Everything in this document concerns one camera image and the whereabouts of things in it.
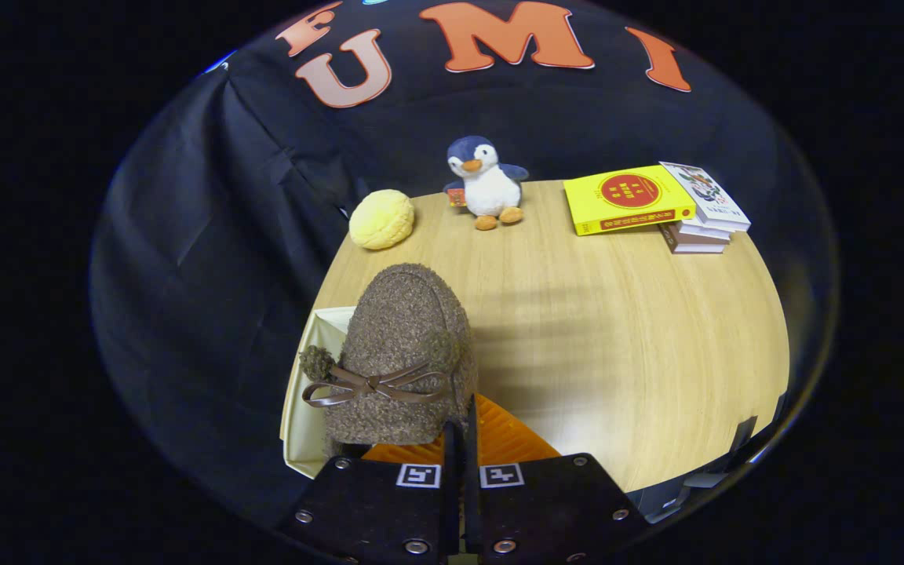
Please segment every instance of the penguin's orange feet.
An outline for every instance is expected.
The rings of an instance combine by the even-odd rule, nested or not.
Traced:
[[[517,206],[510,206],[504,208],[501,211],[500,221],[502,223],[514,223],[520,221],[521,217],[523,217],[523,212],[521,212],[521,208]]]
[[[495,229],[498,227],[498,219],[494,216],[477,216],[473,225],[476,229],[487,231],[488,229]]]

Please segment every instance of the red circle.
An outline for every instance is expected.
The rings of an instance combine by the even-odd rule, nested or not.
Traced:
[[[661,190],[653,180],[640,175],[616,175],[599,186],[606,202],[621,208],[643,208],[661,198]]]

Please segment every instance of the wooden table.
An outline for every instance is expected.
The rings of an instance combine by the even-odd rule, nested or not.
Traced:
[[[673,255],[657,226],[578,237],[559,181],[523,183],[524,221],[491,231],[444,194],[413,201],[397,246],[344,241],[315,308],[356,304],[391,264],[428,265],[469,315],[480,392],[623,490],[727,453],[739,422],[771,422],[786,322],[745,233],[719,255]]]

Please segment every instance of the yellow plush ball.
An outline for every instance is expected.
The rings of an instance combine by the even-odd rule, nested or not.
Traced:
[[[376,190],[351,214],[351,240],[366,250],[384,250],[410,235],[414,205],[399,190]]]

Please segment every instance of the penguin plush toy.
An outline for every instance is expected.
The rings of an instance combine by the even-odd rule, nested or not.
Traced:
[[[518,204],[521,186],[528,171],[498,161],[498,150],[487,138],[466,136],[450,144],[448,164],[461,177],[445,186],[444,192],[465,189],[466,208],[476,215],[476,229],[493,229],[498,221],[516,223],[523,218]]]

